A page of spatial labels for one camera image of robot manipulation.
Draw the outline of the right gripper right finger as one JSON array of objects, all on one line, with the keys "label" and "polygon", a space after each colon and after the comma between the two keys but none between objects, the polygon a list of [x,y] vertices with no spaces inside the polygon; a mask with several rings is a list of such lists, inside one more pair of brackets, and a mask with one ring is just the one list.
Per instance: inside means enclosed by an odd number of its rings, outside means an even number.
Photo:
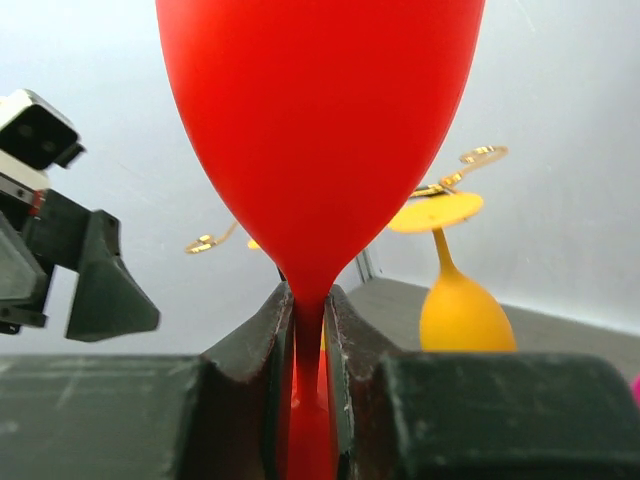
[{"label": "right gripper right finger", "polygon": [[639,409],[601,358],[406,351],[337,286],[324,329],[339,479],[639,475]]}]

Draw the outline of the red plastic wine glass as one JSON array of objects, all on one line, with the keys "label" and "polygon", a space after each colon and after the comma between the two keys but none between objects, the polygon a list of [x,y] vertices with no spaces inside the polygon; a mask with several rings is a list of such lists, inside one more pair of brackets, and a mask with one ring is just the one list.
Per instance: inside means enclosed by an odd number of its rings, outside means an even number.
[{"label": "red plastic wine glass", "polygon": [[298,402],[286,475],[329,479],[317,394],[339,273],[422,179],[471,67],[480,1],[160,1],[186,133],[294,295]]}]

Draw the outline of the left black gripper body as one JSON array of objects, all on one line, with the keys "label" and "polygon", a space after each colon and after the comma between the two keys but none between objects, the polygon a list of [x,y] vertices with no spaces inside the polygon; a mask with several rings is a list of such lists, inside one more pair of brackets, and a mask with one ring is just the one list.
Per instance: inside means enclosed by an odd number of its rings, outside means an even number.
[{"label": "left black gripper body", "polygon": [[79,270],[90,210],[48,189],[1,195],[1,333],[42,328],[54,270]]}]

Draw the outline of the yellow plastic wine glass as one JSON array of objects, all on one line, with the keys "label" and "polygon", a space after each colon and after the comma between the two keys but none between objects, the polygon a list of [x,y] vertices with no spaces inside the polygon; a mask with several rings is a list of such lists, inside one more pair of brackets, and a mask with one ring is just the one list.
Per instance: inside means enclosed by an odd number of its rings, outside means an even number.
[{"label": "yellow plastic wine glass", "polygon": [[475,193],[413,195],[390,221],[396,233],[433,235],[439,274],[425,296],[419,342],[427,352],[515,352],[517,341],[504,309],[455,265],[445,229],[475,216],[484,206]]}]

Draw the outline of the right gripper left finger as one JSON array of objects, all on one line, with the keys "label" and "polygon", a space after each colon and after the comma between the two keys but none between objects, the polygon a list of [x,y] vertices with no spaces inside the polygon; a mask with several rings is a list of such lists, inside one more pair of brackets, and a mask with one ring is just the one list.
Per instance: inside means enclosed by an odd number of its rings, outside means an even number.
[{"label": "right gripper left finger", "polygon": [[5,479],[282,479],[293,296],[194,356],[1,360]]}]

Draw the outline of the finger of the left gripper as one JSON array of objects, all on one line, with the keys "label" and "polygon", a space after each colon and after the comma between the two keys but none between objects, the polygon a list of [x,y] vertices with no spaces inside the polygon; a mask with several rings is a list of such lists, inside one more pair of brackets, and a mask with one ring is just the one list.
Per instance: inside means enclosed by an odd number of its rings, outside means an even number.
[{"label": "finger of the left gripper", "polygon": [[98,342],[154,331],[160,311],[128,271],[120,222],[103,210],[89,214],[65,337]]}]

